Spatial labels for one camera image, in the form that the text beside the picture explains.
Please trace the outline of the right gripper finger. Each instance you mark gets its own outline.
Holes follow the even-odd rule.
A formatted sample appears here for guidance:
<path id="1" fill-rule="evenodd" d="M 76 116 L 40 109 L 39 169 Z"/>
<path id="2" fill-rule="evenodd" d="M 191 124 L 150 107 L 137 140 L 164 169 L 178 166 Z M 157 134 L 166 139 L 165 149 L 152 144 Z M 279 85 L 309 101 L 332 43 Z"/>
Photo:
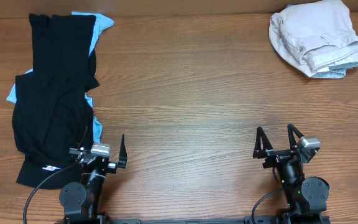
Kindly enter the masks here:
<path id="1" fill-rule="evenodd" d="M 257 128 L 253 158 L 263 159 L 273 152 L 273 147 L 262 127 Z"/>
<path id="2" fill-rule="evenodd" d="M 287 131 L 288 131 L 290 149 L 294 149 L 296 146 L 295 136 L 297 136 L 300 139 L 304 135 L 291 123 L 287 125 Z"/>

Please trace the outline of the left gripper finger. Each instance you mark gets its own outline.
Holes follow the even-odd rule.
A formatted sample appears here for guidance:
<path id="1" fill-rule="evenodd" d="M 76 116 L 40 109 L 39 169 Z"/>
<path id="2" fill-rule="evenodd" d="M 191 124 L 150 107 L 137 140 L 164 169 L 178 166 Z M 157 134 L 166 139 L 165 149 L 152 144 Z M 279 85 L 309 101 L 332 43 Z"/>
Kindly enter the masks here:
<path id="1" fill-rule="evenodd" d="M 83 147 L 83 142 L 84 142 L 84 140 L 86 138 L 86 133 L 87 132 L 88 132 L 88 127 L 85 126 L 85 131 L 84 131 L 84 133 L 83 133 L 83 135 L 81 137 L 80 143 L 78 144 L 77 150 L 80 150 Z"/>
<path id="2" fill-rule="evenodd" d="M 125 146 L 125 135 L 123 134 L 122 138 L 121 138 L 119 161 L 117 163 L 117 166 L 119 168 L 125 169 L 126 165 L 127 165 L 127 152 L 126 152 L 126 146 Z"/>

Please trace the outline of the black t-shirt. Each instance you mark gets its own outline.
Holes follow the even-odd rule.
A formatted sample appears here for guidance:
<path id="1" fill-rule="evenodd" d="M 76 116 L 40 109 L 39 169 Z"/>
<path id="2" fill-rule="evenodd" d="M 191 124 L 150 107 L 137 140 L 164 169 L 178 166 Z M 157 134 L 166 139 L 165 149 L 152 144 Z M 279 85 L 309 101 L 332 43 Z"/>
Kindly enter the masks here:
<path id="1" fill-rule="evenodd" d="M 33 71 L 16 76 L 12 127 L 17 149 L 35 161 L 66 167 L 69 150 L 92 145 L 93 110 L 85 92 L 99 83 L 89 55 L 95 16 L 29 15 Z"/>

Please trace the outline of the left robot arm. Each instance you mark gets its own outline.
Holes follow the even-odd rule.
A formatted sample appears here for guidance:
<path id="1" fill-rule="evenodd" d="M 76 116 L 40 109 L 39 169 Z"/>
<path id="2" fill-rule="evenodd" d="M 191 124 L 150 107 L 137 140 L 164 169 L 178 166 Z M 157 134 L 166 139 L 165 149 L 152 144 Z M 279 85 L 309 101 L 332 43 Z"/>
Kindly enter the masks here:
<path id="1" fill-rule="evenodd" d="M 80 166 L 79 182 L 66 184 L 60 192 L 59 200 L 64 209 L 63 223 L 112 223 L 106 213 L 99 211 L 99 204 L 107 174 L 115 174 L 117 169 L 127 165 L 125 135 L 121 137 L 119 160 L 111 162 L 108 144 L 94 143 L 89 149 L 82 143 L 70 148 Z"/>

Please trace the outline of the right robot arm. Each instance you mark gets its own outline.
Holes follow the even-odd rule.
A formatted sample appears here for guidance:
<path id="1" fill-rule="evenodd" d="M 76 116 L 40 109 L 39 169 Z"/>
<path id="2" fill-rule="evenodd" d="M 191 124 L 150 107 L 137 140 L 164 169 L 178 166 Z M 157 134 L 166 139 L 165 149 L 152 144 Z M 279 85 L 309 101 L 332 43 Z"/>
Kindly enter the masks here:
<path id="1" fill-rule="evenodd" d="M 276 224 L 324 224 L 329 217 L 323 216 L 330 186 L 320 177 L 306 178 L 304 165 L 309 163 L 320 149 L 319 139 L 306 137 L 293 124 L 287 125 L 290 148 L 276 151 L 261 127 L 256 130 L 254 159 L 264 159 L 264 169 L 272 169 L 273 176 L 282 187 L 264 195 L 254 205 L 251 223 Z M 287 208 L 278 209 L 272 216 L 257 216 L 257 207 L 267 198 L 280 192 L 285 194 Z"/>

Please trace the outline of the black garment under pile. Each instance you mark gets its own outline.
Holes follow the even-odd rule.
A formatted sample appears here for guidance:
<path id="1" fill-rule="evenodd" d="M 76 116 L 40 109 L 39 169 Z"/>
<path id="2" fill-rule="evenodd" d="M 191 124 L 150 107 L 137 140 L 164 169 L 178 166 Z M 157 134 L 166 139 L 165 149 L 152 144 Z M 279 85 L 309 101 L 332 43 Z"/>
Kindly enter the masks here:
<path id="1" fill-rule="evenodd" d="M 35 159 L 25 156 L 16 182 L 21 185 L 35 188 L 47 177 L 60 170 L 62 170 L 62 168 L 45 165 L 36 162 Z M 48 190 L 61 189 L 64 185 L 69 184 L 70 182 L 79 182 L 81 180 L 81 174 L 82 169 L 80 167 L 71 168 L 70 170 L 60 172 L 51 177 L 40 188 Z"/>

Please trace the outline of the folded beige trousers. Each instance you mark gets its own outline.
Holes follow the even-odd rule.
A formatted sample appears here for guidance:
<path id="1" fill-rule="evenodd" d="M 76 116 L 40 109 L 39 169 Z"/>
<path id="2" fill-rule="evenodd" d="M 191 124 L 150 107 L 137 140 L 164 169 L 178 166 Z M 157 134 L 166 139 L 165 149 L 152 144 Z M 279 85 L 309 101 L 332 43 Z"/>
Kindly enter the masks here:
<path id="1" fill-rule="evenodd" d="M 309 78 L 340 79 L 358 68 L 358 36 L 340 0 L 289 5 L 270 18 L 270 42 Z"/>

